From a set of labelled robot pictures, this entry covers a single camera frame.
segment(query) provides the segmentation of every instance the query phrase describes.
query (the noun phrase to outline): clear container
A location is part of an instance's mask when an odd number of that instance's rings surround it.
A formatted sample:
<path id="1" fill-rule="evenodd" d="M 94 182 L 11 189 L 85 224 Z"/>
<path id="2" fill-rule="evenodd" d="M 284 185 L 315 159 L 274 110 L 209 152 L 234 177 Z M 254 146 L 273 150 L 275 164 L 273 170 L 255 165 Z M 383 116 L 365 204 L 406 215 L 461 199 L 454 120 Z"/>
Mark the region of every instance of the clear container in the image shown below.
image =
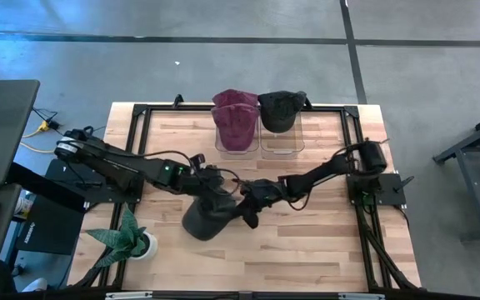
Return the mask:
<path id="1" fill-rule="evenodd" d="M 255 133 L 253 134 L 253 140 L 251 141 L 249 147 L 243 151 L 230 151 L 223 146 L 222 139 L 220 138 L 220 132 L 218 128 L 216 128 L 216 149 L 220 152 L 220 157 L 222 159 L 253 159 L 258 153 L 259 134 L 259 120 L 257 120 L 255 122 Z"/>
<path id="2" fill-rule="evenodd" d="M 292 128 L 286 132 L 270 132 L 262 125 L 262 122 L 259 126 L 263 159 L 295 159 L 305 148 L 300 112 L 296 114 Z"/>

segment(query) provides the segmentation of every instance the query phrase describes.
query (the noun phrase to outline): maroon baseball cap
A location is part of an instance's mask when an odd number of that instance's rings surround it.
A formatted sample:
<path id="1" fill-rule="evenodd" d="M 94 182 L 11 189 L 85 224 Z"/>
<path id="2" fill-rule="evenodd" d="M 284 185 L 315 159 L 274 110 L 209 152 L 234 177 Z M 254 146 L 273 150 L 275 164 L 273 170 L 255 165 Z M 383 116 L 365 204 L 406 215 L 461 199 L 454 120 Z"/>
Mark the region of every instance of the maroon baseball cap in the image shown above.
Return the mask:
<path id="1" fill-rule="evenodd" d="M 233 104 L 211 110 L 223 146 L 228 151 L 245 151 L 253 142 L 258 109 L 249 104 Z"/>
<path id="2" fill-rule="evenodd" d="M 248 104 L 253 107 L 257 106 L 258 95 L 250 92 L 242 92 L 234 89 L 228 89 L 216 96 L 212 97 L 212 101 L 216 104 L 217 108 L 222 108 L 232 104 Z"/>

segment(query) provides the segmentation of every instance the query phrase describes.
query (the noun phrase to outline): wooden table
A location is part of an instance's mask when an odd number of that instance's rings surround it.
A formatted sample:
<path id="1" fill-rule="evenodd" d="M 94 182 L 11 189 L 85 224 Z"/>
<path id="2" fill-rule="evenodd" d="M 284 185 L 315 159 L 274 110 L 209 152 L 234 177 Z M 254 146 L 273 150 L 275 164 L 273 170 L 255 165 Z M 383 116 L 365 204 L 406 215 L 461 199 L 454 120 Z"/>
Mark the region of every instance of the wooden table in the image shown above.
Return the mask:
<path id="1" fill-rule="evenodd" d="M 108 119 L 105 142 L 124 148 L 128 136 L 132 102 L 115 102 Z M 387 137 L 381 108 L 359 105 L 365 138 Z M 141 132 L 142 121 L 137 133 Z M 302 114 L 305 148 L 295 160 L 224 160 L 215 148 L 215 125 L 210 112 L 154 112 L 146 153 L 175 149 L 193 156 L 203 153 L 208 163 L 231 168 L 243 179 L 268 178 L 305 173 L 329 159 L 343 146 L 340 118 L 336 113 Z M 139 144 L 138 135 L 134 152 Z M 387 143 L 382 145 L 393 171 Z M 179 156 L 165 158 L 182 161 Z M 182 228 L 180 221 L 192 202 L 146 185 L 136 216 L 140 226 L 158 240 L 157 255 L 145 262 L 127 262 L 123 288 L 126 290 L 251 290 L 280 292 L 365 291 L 357 218 L 348 204 L 344 177 L 316 187 L 301 212 L 279 202 L 260 214 L 260 226 L 249 228 L 233 220 L 214 239 L 201 242 Z M 68 283 L 81 279 L 104 246 L 84 230 L 108 228 L 113 205 L 101 204 L 87 213 L 82 223 Z M 393 207 L 380 207 L 385 247 L 394 262 L 418 285 L 413 245 L 402 214 Z M 373 258 L 377 282 L 381 282 L 378 260 Z M 113 280 L 111 267 L 109 281 Z"/>

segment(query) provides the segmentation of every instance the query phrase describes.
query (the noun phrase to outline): potted plant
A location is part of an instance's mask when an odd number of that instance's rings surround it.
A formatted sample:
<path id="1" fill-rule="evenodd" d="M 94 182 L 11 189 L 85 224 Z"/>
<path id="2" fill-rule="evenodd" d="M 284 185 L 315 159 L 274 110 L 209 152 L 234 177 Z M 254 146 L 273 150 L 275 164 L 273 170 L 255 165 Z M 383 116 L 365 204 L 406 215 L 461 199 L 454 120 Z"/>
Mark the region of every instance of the potted plant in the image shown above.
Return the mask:
<path id="1" fill-rule="evenodd" d="M 122 225 L 119 230 L 92 229 L 86 233 L 112 248 L 106 257 L 96 262 L 94 267 L 106 267 L 126 259 L 139 260 L 150 258 L 157 252 L 157 239 L 146 232 L 145 227 L 138 228 L 137 219 L 125 204 Z"/>

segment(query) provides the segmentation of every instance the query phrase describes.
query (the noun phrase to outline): gray floor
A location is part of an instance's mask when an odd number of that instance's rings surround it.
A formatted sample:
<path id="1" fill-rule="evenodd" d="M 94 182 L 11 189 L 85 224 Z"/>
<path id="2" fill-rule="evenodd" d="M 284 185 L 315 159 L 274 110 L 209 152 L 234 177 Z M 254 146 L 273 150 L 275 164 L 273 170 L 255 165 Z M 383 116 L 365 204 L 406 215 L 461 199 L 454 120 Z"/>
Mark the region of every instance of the gray floor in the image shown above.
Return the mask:
<path id="1" fill-rule="evenodd" d="M 480 40 L 480 0 L 349 0 L 357 38 Z M 344 38 L 329 0 L 0 0 L 0 31 L 174 37 Z M 458 166 L 431 156 L 480 121 L 480 48 L 359 47 L 368 103 L 380 104 L 406 187 L 425 288 L 480 296 L 479 229 Z M 314 103 L 357 103 L 346 46 L 0 41 L 0 78 L 36 78 L 36 106 L 65 128 L 101 127 L 114 101 L 208 101 L 225 88 L 304 90 Z M 32 116 L 27 132 L 39 119 Z M 30 142 L 53 148 L 53 132 Z M 49 155 L 16 161 L 45 172 Z"/>

